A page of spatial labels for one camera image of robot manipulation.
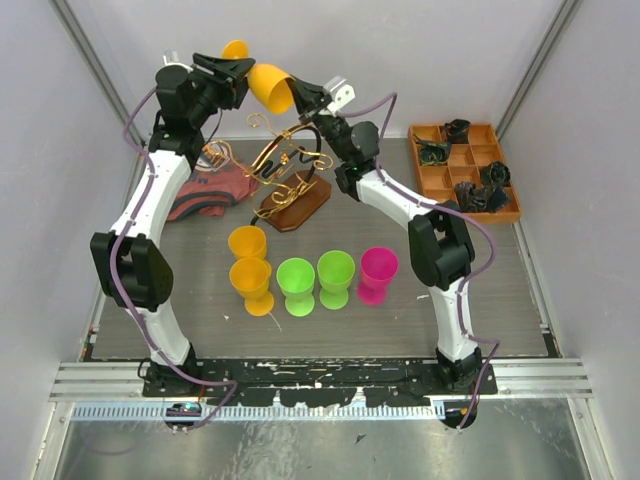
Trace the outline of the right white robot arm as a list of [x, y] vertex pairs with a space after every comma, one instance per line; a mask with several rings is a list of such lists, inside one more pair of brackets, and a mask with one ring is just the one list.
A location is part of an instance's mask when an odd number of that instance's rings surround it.
[[324, 86], [288, 79], [303, 125], [312, 125], [341, 164], [335, 171], [340, 190], [371, 206], [404, 228], [413, 273], [430, 292], [438, 325], [436, 359], [444, 390], [459, 394], [478, 388], [489, 361], [471, 325], [469, 282], [475, 250], [468, 231], [477, 221], [452, 203], [438, 203], [394, 180], [380, 165], [381, 128], [361, 114], [341, 110], [353, 98], [341, 77]]

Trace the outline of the orange wine glass rear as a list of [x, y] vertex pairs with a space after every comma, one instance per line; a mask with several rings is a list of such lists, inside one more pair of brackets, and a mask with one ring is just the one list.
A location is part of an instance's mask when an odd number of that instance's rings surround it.
[[265, 260], [267, 237], [260, 227], [244, 225], [230, 233], [228, 247], [237, 260], [250, 257]]

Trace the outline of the black crumpled item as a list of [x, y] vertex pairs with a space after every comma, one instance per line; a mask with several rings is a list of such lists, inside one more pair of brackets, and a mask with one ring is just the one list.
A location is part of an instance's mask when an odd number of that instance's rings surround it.
[[432, 142], [418, 140], [418, 159], [423, 166], [446, 165], [452, 145], [449, 142]]
[[501, 186], [478, 187], [472, 182], [460, 182], [454, 186], [457, 203], [467, 213], [497, 213], [505, 208], [510, 197]]
[[510, 184], [509, 167], [501, 161], [493, 161], [479, 170], [480, 179], [485, 186], [504, 187]]
[[444, 124], [446, 141], [451, 144], [468, 144], [471, 123], [465, 119], [454, 119]]

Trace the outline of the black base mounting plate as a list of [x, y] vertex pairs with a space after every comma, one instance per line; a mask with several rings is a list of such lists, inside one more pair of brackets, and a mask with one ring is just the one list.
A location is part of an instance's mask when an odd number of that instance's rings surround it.
[[194, 364], [194, 384], [146, 358], [138, 364], [143, 395], [200, 397], [208, 405], [268, 407], [347, 406], [356, 396], [368, 407], [428, 406], [437, 395], [470, 395], [479, 374], [448, 383], [439, 365], [429, 359], [208, 359]]

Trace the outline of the black crumpled item top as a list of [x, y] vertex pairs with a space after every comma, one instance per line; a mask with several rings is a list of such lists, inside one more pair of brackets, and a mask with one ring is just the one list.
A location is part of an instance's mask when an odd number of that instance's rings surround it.
[[471, 123], [465, 119], [454, 119], [444, 124], [446, 141], [451, 144], [468, 144]]

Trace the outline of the black crumpled item bottom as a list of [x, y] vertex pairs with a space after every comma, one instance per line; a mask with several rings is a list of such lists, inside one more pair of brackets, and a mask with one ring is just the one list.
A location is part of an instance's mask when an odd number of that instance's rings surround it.
[[501, 186], [478, 187], [472, 182], [460, 182], [454, 186], [457, 203], [467, 213], [497, 213], [505, 208], [510, 197]]

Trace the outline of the orange wine glass front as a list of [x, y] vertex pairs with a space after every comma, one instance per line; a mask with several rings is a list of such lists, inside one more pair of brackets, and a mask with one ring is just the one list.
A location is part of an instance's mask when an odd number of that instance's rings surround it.
[[246, 257], [237, 260], [229, 271], [229, 279], [244, 299], [244, 307], [252, 316], [265, 316], [274, 307], [270, 288], [271, 270], [264, 260]]

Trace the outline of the black crumpled item right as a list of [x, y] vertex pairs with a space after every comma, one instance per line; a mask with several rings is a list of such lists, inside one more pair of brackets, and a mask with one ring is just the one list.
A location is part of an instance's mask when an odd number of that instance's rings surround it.
[[493, 161], [479, 170], [480, 179], [485, 186], [504, 187], [510, 184], [509, 167], [501, 161]]

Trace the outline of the black crumpled item left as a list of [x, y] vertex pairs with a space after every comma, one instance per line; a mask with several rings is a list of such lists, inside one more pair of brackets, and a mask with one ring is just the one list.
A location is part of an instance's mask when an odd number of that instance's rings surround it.
[[418, 140], [418, 159], [423, 166], [446, 165], [452, 145], [449, 142], [432, 142]]

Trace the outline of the red printed cloth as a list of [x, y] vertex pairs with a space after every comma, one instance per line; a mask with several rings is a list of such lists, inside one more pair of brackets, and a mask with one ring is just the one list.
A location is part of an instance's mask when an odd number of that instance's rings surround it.
[[258, 182], [225, 141], [207, 143], [187, 181], [180, 188], [167, 220], [184, 220], [192, 214], [223, 216], [227, 208], [248, 199]]

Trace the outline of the aluminium frame rail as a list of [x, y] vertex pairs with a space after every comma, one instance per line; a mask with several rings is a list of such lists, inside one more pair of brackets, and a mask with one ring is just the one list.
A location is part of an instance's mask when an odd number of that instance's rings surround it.
[[321, 406], [357, 399], [372, 405], [420, 405], [428, 399], [468, 398], [474, 392], [512, 398], [592, 395], [582, 363], [563, 358], [494, 359], [484, 375], [457, 386], [446, 385], [430, 359], [218, 359], [199, 367], [203, 384], [156, 373], [147, 361], [65, 363], [50, 396], [68, 401], [199, 397], [214, 402], [235, 386], [235, 404], [269, 406], [281, 400]]

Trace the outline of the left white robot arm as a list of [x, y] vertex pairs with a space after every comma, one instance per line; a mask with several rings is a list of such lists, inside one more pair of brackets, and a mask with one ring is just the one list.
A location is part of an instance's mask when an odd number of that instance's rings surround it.
[[107, 232], [96, 232], [90, 251], [103, 293], [135, 322], [149, 349], [148, 386], [162, 393], [195, 395], [231, 382], [203, 379], [192, 343], [171, 306], [173, 271], [160, 239], [173, 202], [205, 145], [204, 124], [241, 106], [254, 59], [245, 53], [191, 64], [166, 55], [149, 96], [158, 102], [147, 146], [138, 146], [145, 169], [129, 203]]

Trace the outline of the green wine glass left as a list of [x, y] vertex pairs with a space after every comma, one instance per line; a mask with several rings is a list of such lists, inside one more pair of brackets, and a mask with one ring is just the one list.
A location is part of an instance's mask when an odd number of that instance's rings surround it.
[[289, 314], [304, 317], [313, 311], [315, 278], [314, 267], [305, 259], [289, 258], [279, 265], [276, 280]]

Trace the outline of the yellow plastic wine glass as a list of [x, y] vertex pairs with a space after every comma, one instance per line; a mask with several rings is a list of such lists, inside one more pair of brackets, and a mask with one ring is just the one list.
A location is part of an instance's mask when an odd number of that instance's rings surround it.
[[[243, 40], [232, 40], [221, 54], [223, 59], [241, 60], [249, 58], [249, 46]], [[279, 67], [258, 63], [248, 73], [248, 85], [256, 100], [272, 114], [283, 114], [293, 104], [293, 95], [287, 80], [290, 75]]]

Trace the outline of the pink plastic wine glass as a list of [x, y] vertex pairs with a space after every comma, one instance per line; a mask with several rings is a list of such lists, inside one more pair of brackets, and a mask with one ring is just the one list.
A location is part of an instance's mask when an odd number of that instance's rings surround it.
[[387, 289], [399, 268], [396, 253], [386, 247], [372, 247], [364, 252], [360, 260], [360, 281], [357, 295], [369, 306], [382, 304]]

